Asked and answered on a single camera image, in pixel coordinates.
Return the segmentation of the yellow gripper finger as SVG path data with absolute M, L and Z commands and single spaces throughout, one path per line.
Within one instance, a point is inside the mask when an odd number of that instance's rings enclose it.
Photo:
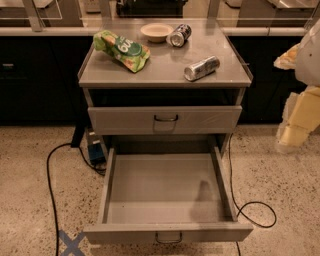
M 276 68 L 289 70 L 296 67 L 296 56 L 298 52 L 299 44 L 292 46 L 289 50 L 277 57 L 273 65 Z

